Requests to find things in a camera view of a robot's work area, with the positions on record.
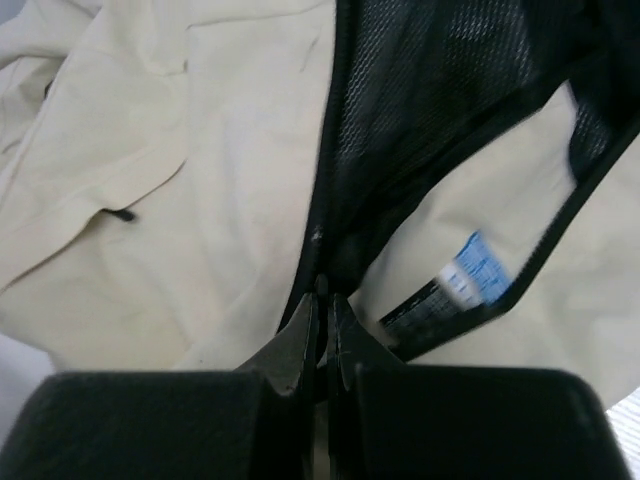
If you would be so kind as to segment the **cream jacket with black lining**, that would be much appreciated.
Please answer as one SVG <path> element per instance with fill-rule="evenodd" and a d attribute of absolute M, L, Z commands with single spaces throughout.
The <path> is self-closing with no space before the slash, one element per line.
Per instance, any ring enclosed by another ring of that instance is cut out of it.
<path fill-rule="evenodd" d="M 563 371 L 606 416 L 639 384 L 638 3 L 28 1 L 3 24 L 4 335 L 51 376 L 229 371 L 308 294 L 308 479 L 334 479 L 333 295 L 407 365 Z"/>

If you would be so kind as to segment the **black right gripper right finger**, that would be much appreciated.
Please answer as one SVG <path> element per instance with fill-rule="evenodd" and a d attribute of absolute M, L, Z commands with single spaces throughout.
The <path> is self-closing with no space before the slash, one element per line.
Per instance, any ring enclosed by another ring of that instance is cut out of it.
<path fill-rule="evenodd" d="M 626 479 L 594 391 L 558 370 L 407 365 L 327 302 L 334 479 Z"/>

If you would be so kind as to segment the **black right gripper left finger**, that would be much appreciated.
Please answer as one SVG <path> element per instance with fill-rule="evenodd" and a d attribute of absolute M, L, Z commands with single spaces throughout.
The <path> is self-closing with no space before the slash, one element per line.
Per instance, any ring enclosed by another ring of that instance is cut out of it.
<path fill-rule="evenodd" d="M 12 430 L 16 479 L 308 479 L 318 298 L 229 371 L 46 379 Z"/>

